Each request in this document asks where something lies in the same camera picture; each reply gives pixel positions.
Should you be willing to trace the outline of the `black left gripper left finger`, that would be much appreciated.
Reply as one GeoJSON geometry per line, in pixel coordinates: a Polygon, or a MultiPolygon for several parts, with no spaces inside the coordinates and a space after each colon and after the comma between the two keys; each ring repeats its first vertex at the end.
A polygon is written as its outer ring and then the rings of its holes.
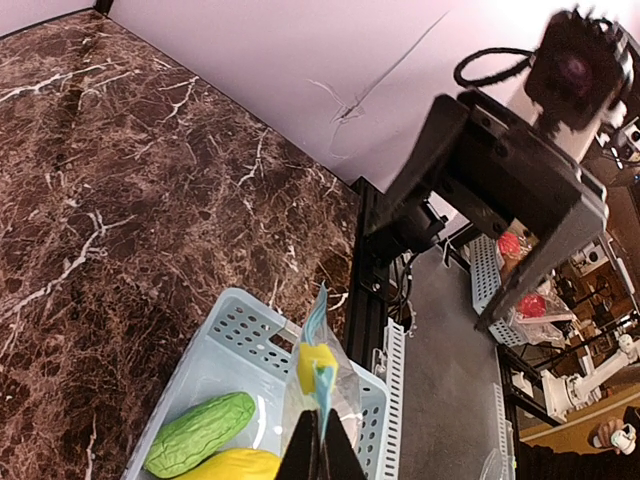
{"type": "Polygon", "coordinates": [[[315,480],[319,474],[320,438],[315,410],[303,411],[282,457],[283,480],[315,480]]]}

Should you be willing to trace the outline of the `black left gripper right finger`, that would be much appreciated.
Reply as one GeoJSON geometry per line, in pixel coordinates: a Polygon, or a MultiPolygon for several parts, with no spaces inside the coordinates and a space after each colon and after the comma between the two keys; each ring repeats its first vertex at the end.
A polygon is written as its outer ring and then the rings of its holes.
{"type": "Polygon", "coordinates": [[[349,437],[334,409],[329,413],[321,448],[321,478],[324,480],[366,480],[349,437]]]}

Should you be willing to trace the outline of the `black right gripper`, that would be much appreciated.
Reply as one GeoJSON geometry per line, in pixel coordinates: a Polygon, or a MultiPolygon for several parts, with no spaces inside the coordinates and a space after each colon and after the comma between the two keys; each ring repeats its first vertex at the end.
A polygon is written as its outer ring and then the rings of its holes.
{"type": "Polygon", "coordinates": [[[372,234],[434,191],[488,235],[519,220],[546,235],[509,273],[475,329],[486,331],[541,278],[604,232],[603,186],[551,140],[479,91],[437,96],[414,147],[372,215],[372,234]]]}

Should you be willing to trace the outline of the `green toy bitter gourd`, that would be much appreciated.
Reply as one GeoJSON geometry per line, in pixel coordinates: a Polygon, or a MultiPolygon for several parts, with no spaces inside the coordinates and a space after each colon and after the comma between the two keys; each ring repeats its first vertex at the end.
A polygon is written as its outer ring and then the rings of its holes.
{"type": "Polygon", "coordinates": [[[160,428],[144,468],[161,479],[186,473],[235,438],[255,411],[255,401],[245,392],[214,397],[191,408],[160,428]]]}

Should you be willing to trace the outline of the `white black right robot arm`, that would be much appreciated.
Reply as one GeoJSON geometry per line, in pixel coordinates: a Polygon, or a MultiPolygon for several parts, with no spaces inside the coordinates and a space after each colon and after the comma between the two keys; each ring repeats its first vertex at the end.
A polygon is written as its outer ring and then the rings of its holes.
{"type": "Polygon", "coordinates": [[[555,13],[519,65],[526,72],[519,109],[484,92],[508,71],[474,80],[456,73],[460,93],[433,100],[407,162],[367,221],[374,263],[385,267],[431,246],[431,194],[491,238],[521,223],[536,245],[491,297],[480,319],[487,327],[602,234],[606,190],[580,162],[599,128],[623,119],[634,76],[628,45],[617,23],[575,10],[555,13]]]}

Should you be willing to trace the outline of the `clear zip bag blue zipper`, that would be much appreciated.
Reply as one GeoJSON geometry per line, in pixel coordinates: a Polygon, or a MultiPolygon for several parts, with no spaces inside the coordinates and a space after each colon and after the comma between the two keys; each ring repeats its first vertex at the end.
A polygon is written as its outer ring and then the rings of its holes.
{"type": "Polygon", "coordinates": [[[334,409],[357,456],[361,434],[360,377],[331,330],[328,292],[321,286],[291,353],[283,400],[281,457],[289,444],[300,414],[315,410],[321,448],[329,413],[334,409]]]}

